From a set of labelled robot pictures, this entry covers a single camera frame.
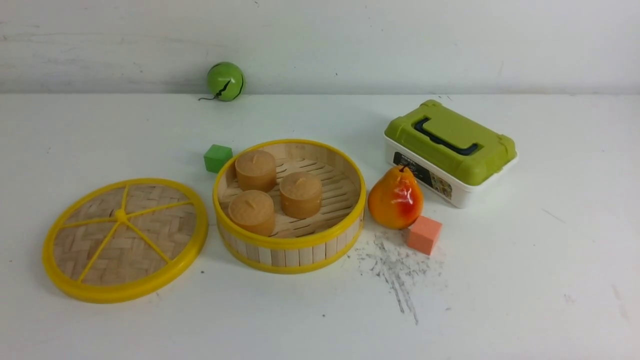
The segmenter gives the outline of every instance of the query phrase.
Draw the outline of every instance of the green cube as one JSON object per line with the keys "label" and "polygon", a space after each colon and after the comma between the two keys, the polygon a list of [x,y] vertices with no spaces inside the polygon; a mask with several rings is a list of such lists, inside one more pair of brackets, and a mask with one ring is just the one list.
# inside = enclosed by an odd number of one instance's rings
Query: green cube
{"label": "green cube", "polygon": [[204,166],[209,172],[219,172],[234,157],[230,147],[213,144],[204,154]]}

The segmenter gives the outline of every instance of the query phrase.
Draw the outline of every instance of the candle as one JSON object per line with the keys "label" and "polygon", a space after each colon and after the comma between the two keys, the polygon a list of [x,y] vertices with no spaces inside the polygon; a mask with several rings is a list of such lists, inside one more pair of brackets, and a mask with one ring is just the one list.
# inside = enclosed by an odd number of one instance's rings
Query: candle
{"label": "candle", "polygon": [[273,199],[260,190],[241,192],[229,202],[231,221],[253,234],[270,236],[276,227]]}
{"label": "candle", "polygon": [[276,186],[276,159],[263,150],[246,152],[236,159],[236,177],[242,190],[270,192]]}
{"label": "candle", "polygon": [[282,211],[292,218],[308,218],[320,211],[322,182],[308,172],[292,172],[280,181]]}

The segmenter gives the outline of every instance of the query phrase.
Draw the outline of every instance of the yellow spoke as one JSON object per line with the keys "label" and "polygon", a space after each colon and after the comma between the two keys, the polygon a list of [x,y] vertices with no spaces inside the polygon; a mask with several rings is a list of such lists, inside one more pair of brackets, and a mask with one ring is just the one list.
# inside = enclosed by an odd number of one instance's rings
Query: yellow spoke
{"label": "yellow spoke", "polygon": [[91,260],[89,260],[89,263],[87,264],[87,266],[84,268],[84,270],[82,271],[82,273],[80,274],[80,277],[78,277],[77,282],[81,282],[86,273],[89,272],[89,269],[91,268],[91,266],[93,266],[93,263],[95,262],[95,260],[98,258],[98,255],[100,255],[100,252],[104,249],[104,247],[107,245],[107,243],[109,242],[109,240],[111,239],[111,237],[113,236],[113,233],[116,232],[116,228],[118,227],[118,225],[120,225],[120,222],[117,222],[110,230],[110,232],[107,234],[107,236],[104,238],[104,240],[100,243],[100,246],[98,246],[98,250],[95,251],[95,254],[91,257]]}
{"label": "yellow spoke", "polygon": [[61,225],[60,229],[64,229],[65,227],[82,226],[82,225],[97,224],[99,222],[110,222],[110,221],[116,221],[116,218],[93,218],[89,220],[72,222],[71,224]]}
{"label": "yellow spoke", "polygon": [[149,209],[146,209],[146,210],[141,210],[141,211],[138,211],[138,212],[135,212],[135,213],[127,214],[127,217],[128,218],[136,217],[138,215],[151,213],[153,211],[163,210],[163,209],[173,208],[175,206],[182,206],[182,205],[188,205],[188,204],[191,204],[191,201],[174,202],[173,204],[160,205],[160,206],[156,206],[154,208],[149,208]]}
{"label": "yellow spoke", "polygon": [[147,235],[144,235],[142,231],[140,231],[137,227],[133,226],[132,223],[126,222],[125,224],[127,224],[127,226],[131,228],[131,230],[133,230],[136,234],[138,234],[138,236],[142,238],[142,240],[145,240],[147,245],[151,246],[151,249],[154,249],[163,260],[165,260],[167,263],[171,262],[171,259],[166,257],[164,252],[162,252],[162,250],[160,250],[160,248],[156,244],[154,244],[151,240],[149,240],[149,238],[147,238]]}
{"label": "yellow spoke", "polygon": [[124,211],[124,207],[127,205],[127,194],[129,193],[129,184],[124,186],[124,192],[122,193],[122,203],[120,205],[120,209]]}

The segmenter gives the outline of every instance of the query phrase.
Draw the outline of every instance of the cracked green ball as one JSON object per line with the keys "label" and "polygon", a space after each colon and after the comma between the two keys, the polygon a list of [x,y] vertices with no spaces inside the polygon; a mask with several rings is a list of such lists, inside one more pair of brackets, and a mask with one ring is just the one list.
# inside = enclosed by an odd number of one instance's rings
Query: cracked green ball
{"label": "cracked green ball", "polygon": [[217,100],[234,100],[244,88],[244,74],[236,64],[217,63],[207,73],[207,87]]}

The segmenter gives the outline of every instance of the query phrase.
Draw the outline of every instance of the yellow plastic rim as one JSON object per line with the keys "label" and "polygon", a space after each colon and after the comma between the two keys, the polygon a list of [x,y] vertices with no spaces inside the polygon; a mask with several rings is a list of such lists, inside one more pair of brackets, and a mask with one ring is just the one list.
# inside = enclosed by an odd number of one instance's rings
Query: yellow plastic rim
{"label": "yellow plastic rim", "polygon": [[[169,260],[167,265],[162,267],[160,270],[154,272],[150,276],[144,277],[137,281],[128,282],[126,284],[113,285],[113,286],[93,286],[81,283],[81,279],[75,281],[67,277],[57,266],[53,248],[54,242],[56,239],[56,235],[58,231],[63,227],[69,227],[69,225],[63,226],[65,221],[76,211],[78,210],[85,202],[102,195],[103,193],[109,192],[111,190],[125,188],[122,206],[121,209],[124,211],[127,191],[129,186],[138,185],[138,184],[158,184],[167,187],[174,188],[184,195],[186,195],[189,200],[187,202],[179,202],[175,204],[162,205],[154,208],[147,209],[145,213],[170,208],[172,206],[180,206],[185,204],[192,204],[195,212],[196,212],[196,225],[193,230],[193,235],[191,236],[191,241],[184,247],[182,252],[173,260]],[[127,214],[126,219],[131,218],[137,214]],[[134,226],[128,222],[123,222],[117,217],[113,218],[113,223],[115,225],[126,225],[136,230]],[[87,220],[82,222],[82,224],[87,224],[90,222],[99,222],[104,221],[104,219],[95,219],[95,220]],[[202,202],[202,199],[196,194],[192,189],[187,186],[176,183],[175,181],[167,180],[167,179],[156,179],[156,178],[142,178],[142,179],[131,179],[126,181],[120,181],[119,183],[113,183],[111,185],[107,185],[103,188],[99,188],[98,190],[93,191],[85,195],[82,199],[76,201],[71,207],[65,210],[53,223],[51,228],[49,229],[49,233],[44,241],[44,247],[42,250],[42,263],[44,265],[45,271],[47,275],[51,279],[51,281],[65,294],[69,297],[72,297],[77,300],[85,301],[85,302],[93,302],[97,304],[110,304],[115,302],[123,302],[128,300],[134,300],[139,297],[148,295],[149,293],[153,293],[158,289],[166,286],[180,274],[182,274],[189,266],[194,262],[194,260],[200,254],[202,247],[207,239],[207,233],[209,231],[209,224],[207,219],[207,210]],[[102,241],[98,251],[93,255],[93,259],[97,258],[100,254],[100,251],[104,247],[107,241],[109,241],[109,237],[111,233],[107,235],[107,237]],[[161,251],[153,244],[146,236],[141,236],[142,240],[144,240],[147,245],[149,245],[152,249],[154,249],[161,258],[166,259],[166,256],[161,253]],[[92,262],[90,261],[87,265],[87,268],[90,267]]]}
{"label": "yellow plastic rim", "polygon": [[[218,185],[220,183],[221,177],[224,176],[228,168],[236,161],[236,159],[240,155],[244,154],[245,152],[253,151],[263,147],[267,147],[270,145],[277,145],[281,143],[303,143],[307,145],[324,147],[325,149],[331,150],[337,153],[338,155],[342,156],[342,158],[344,158],[356,170],[358,174],[358,178],[360,179],[360,195],[358,197],[358,202],[356,203],[356,206],[353,208],[351,213],[347,215],[344,219],[342,219],[342,221],[340,221],[338,224],[320,233],[301,236],[299,238],[296,238],[295,240],[292,240],[287,238],[270,238],[267,236],[261,236],[261,235],[250,233],[247,230],[244,230],[243,228],[239,227],[238,225],[235,225],[231,221],[231,219],[229,219],[229,217],[226,216],[218,200]],[[216,177],[216,182],[213,185],[213,206],[216,211],[218,226],[220,226],[220,223],[222,223],[227,228],[229,233],[235,236],[236,238],[240,238],[246,243],[249,243],[251,245],[264,247],[267,249],[291,250],[291,249],[299,249],[303,247],[313,247],[313,246],[325,243],[327,239],[335,238],[339,234],[349,229],[349,227],[352,224],[354,224],[356,221],[359,221],[360,215],[364,211],[364,207],[366,203],[366,195],[367,195],[367,188],[364,183],[364,178],[360,173],[360,169],[358,168],[356,163],[354,163],[353,160],[351,160],[351,158],[347,156],[345,153],[343,153],[342,151],[332,146],[326,145],[325,143],[321,143],[321,142],[315,142],[312,140],[305,140],[305,139],[283,139],[283,140],[273,140],[270,142],[260,143],[258,145],[255,145],[253,147],[250,147],[244,150],[243,152],[235,155],[231,160],[229,160],[222,167],[220,172],[218,172],[218,176]]]}
{"label": "yellow plastic rim", "polygon": [[360,233],[362,232],[363,226],[364,226],[364,222],[361,222],[360,227],[358,228],[358,231],[353,236],[353,239],[351,239],[351,241],[347,245],[345,245],[344,248],[336,252],[334,256],[328,259],[324,259],[322,261],[318,261],[317,263],[313,263],[311,265],[292,266],[292,267],[266,265],[262,263],[257,263],[255,261],[251,261],[246,257],[242,256],[238,251],[232,248],[231,245],[229,245],[229,243],[227,243],[224,236],[222,235],[222,232],[220,231],[220,227],[218,227],[218,232],[220,233],[220,237],[222,238],[222,243],[225,244],[225,247],[227,248],[227,250],[229,250],[229,252],[234,256],[234,258],[240,260],[240,262],[244,263],[245,265],[255,268],[257,270],[262,270],[264,272],[291,275],[291,274],[303,274],[305,272],[316,271],[338,261],[338,259],[340,259],[346,253],[348,253],[349,250],[351,250],[351,248],[353,247],[353,245],[355,245],[356,241],[358,241],[358,238],[360,237]]}

